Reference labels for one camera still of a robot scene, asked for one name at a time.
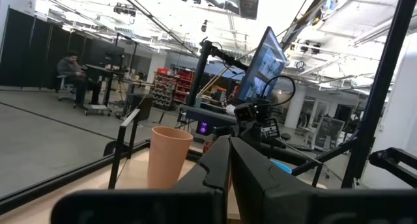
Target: gray floor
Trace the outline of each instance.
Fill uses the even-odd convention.
[[[103,154],[109,139],[0,105],[0,197]]]
[[[120,95],[114,94],[111,99],[120,100]],[[136,142],[151,137],[152,127],[158,125],[154,122],[160,119],[161,114],[162,110],[151,110],[149,119],[141,122],[143,127],[137,129]],[[115,117],[85,116],[83,111],[72,109],[70,102],[58,102],[54,92],[0,91],[0,197],[98,159],[102,156],[104,146],[111,141],[108,137],[117,137],[121,122]],[[177,112],[174,111],[165,114],[161,125],[175,126],[176,123]],[[295,136],[292,143],[299,141],[301,139]],[[194,146],[201,148],[199,143],[194,143]],[[331,166],[332,170],[341,173],[339,176],[343,176],[346,158],[334,160]],[[314,171],[309,171],[300,177],[312,180],[313,175]],[[321,176],[319,182],[328,188],[340,188],[341,184],[337,176],[330,176],[330,179]]]

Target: person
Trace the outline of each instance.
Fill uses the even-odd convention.
[[[92,105],[98,105],[98,95],[100,94],[101,86],[91,80],[86,80],[85,73],[77,63],[78,53],[76,51],[69,51],[66,57],[58,62],[57,69],[59,75],[65,75],[65,83],[73,84],[76,91],[76,104],[83,103],[83,96],[85,94],[86,81],[87,89],[93,91],[91,98]]]

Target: shelving unit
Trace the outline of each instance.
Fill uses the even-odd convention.
[[[174,101],[177,79],[174,76],[155,72],[154,88],[152,89],[153,106],[168,110]]]
[[[194,77],[194,71],[186,71],[182,69],[181,71],[177,72],[176,76],[178,77],[178,84],[175,90],[174,101],[181,104],[185,104],[185,99],[188,93],[190,93],[191,83]]]

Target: black partition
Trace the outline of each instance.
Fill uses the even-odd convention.
[[[23,87],[41,87],[45,58],[48,54],[48,42],[51,24],[40,19],[35,20],[29,52],[22,68]]]
[[[83,57],[83,52],[84,52],[85,39],[86,39],[86,37],[83,36],[83,35],[79,35],[77,33],[72,33],[71,34],[70,45],[68,47],[69,51],[78,52],[78,62],[80,64],[83,63],[82,57]]]
[[[8,10],[0,62],[0,85],[22,87],[24,57],[28,53],[29,39],[35,18]]]
[[[88,64],[89,57],[91,55],[91,46],[93,44],[93,40],[91,38],[85,38],[83,53],[79,58],[80,64]]]
[[[54,25],[51,33],[48,58],[43,73],[43,87],[54,89],[57,86],[57,63],[65,57],[70,42],[70,33]]]
[[[60,25],[9,9],[0,62],[0,86],[59,87],[57,63],[68,50],[79,53],[78,63],[120,65],[124,49],[112,43],[70,33]],[[106,59],[112,53],[113,62]]]
[[[113,65],[119,66],[121,63],[120,55],[124,54],[124,48],[118,47],[103,40],[94,39],[89,48],[90,54],[86,62],[93,65],[109,64],[110,61],[106,59],[107,53],[112,53],[114,56]]]

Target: white column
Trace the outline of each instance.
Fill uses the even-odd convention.
[[[403,49],[407,50],[399,65],[383,119],[377,128],[372,152],[395,147],[417,156],[417,98],[413,94],[417,89],[417,34],[411,36],[409,46]],[[362,183],[369,188],[411,188],[391,173],[370,163],[366,166]]]
[[[167,68],[165,67],[165,62],[167,60],[167,52],[160,51],[159,53],[154,52],[152,54],[151,65],[149,65],[148,71],[148,83],[152,83],[154,81],[154,72],[158,70],[158,68]]]
[[[296,91],[287,113],[284,126],[291,129],[297,128],[298,118],[300,117],[302,105],[304,104],[304,98],[306,97],[306,86],[297,85]]]
[[[5,32],[5,24],[7,18],[7,8],[9,6],[11,9],[34,16],[36,0],[0,0],[0,44],[3,41],[3,33]]]

